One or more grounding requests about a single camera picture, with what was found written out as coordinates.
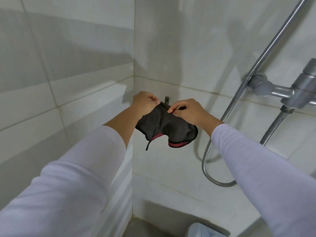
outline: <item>white long-sleeve shirt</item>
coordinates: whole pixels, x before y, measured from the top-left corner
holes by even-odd
[[[222,124],[212,141],[275,236],[316,236],[316,180]],[[0,212],[0,236],[90,236],[125,144],[102,126],[77,143]]]

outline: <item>hand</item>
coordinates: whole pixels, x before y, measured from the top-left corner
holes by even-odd
[[[157,105],[160,100],[150,92],[141,91],[133,96],[132,108],[135,108],[139,114],[139,118],[143,115],[149,114]]]
[[[178,110],[179,107],[185,106],[185,110]],[[195,99],[181,100],[174,103],[168,110],[175,116],[181,117],[188,123],[203,128],[209,117],[212,117]]]

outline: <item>person's left arm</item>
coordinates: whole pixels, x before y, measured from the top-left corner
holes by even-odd
[[[0,212],[0,236],[90,236],[138,120],[159,103],[140,92],[131,107],[46,165]]]

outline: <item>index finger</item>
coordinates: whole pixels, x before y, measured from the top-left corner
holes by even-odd
[[[152,94],[151,92],[147,92],[146,93],[148,98],[152,99],[152,100],[159,100],[159,98],[157,96],[155,96],[154,94]]]
[[[171,113],[178,109],[179,107],[187,106],[188,105],[188,100],[179,100],[176,103],[174,103],[168,110],[168,113]]]

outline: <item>black fabric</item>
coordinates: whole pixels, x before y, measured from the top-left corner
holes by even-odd
[[[197,137],[198,128],[184,119],[168,113],[169,108],[169,105],[161,102],[152,112],[144,115],[138,121],[136,129],[145,135],[145,138],[149,141],[148,145],[157,137],[167,135],[169,146],[179,148],[189,144]]]

